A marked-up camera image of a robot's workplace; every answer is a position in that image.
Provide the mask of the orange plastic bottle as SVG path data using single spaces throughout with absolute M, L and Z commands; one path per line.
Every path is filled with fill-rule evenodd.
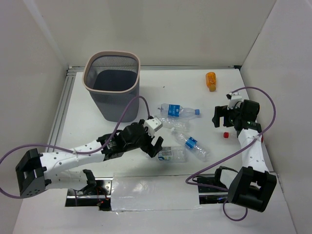
M 208 72 L 205 76 L 206 85 L 210 92 L 214 92 L 216 90 L 216 75 L 214 72 Z

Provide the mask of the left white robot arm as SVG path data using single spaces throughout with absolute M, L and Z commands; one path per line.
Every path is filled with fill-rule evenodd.
M 162 137 L 152 144 L 155 133 L 161 128 L 162 122 L 156 117 L 142 119 L 118 130 L 113 137 L 103 135 L 70 152 L 40 154 L 37 149 L 28 150 L 16 166 L 20 197 L 33 197 L 49 189 L 92 194 L 97 186 L 92 171 L 75 171 L 75 168 L 119 158 L 135 149 L 141 149 L 153 158 L 162 150 Z

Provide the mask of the crushed clear bottle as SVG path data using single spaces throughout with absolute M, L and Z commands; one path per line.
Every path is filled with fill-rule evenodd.
M 182 146 L 166 146 L 158 152 L 159 161 L 168 163 L 185 163 L 187 162 L 186 150 Z

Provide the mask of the grey mesh waste bin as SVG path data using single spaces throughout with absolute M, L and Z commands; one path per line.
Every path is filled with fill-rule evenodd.
M 136 55 L 103 51 L 89 59 L 82 82 L 103 117 L 118 122 L 129 102 L 139 96 L 139 74 Z

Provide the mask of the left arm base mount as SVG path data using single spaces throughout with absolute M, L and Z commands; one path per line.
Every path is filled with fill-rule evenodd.
M 91 181 L 81 190 L 68 189 L 65 207 L 97 207 L 111 211 L 113 177 L 90 177 Z

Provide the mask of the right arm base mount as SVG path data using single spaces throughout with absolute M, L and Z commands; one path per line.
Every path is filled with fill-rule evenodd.
M 245 167 L 239 172 L 228 168 L 219 168 L 215 171 L 214 177 L 194 174 L 190 176 L 194 183 L 189 181 L 187 183 L 198 186 L 200 193 L 224 193 L 224 197 L 219 199 L 225 203 L 250 208 L 251 203 L 257 200 L 254 192 L 258 191 L 257 188 L 251 186 L 253 180 L 251 171 L 251 168 Z

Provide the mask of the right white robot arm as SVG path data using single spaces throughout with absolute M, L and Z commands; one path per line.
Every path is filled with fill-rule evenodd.
M 213 186 L 218 191 L 228 189 L 228 201 L 258 212 L 265 211 L 277 184 L 276 176 L 269 173 L 265 164 L 261 125 L 256 122 L 260 105 L 251 100 L 230 101 L 229 105 L 216 106 L 212 122 L 217 128 L 220 118 L 225 127 L 234 127 L 242 155 L 242 168 L 237 172 L 227 167 L 216 169 Z

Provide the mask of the crushed blue label bottle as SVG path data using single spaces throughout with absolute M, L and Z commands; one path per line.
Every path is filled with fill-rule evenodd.
M 209 149 L 195 138 L 176 128 L 171 129 L 171 135 L 177 143 L 185 146 L 197 159 L 202 162 L 208 161 L 210 155 Z

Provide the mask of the aluminium frame rail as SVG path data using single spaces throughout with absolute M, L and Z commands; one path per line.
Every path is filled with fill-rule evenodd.
M 58 102 L 58 107 L 56 110 L 56 114 L 54 117 L 54 121 L 52 124 L 52 128 L 50 131 L 50 135 L 47 141 L 47 144 L 49 145 L 59 145 L 59 142 L 61 140 L 67 111 L 72 95 L 72 91 L 75 84 L 76 74 L 78 72 L 83 72 L 84 67 L 79 66 L 70 66 L 67 70 L 63 89 L 60 95 L 60 99 Z

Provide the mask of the blue cap water bottle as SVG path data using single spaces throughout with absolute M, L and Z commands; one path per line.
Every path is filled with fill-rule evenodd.
M 184 108 L 178 104 L 163 103 L 157 108 L 163 117 L 190 120 L 200 116 L 199 109 Z

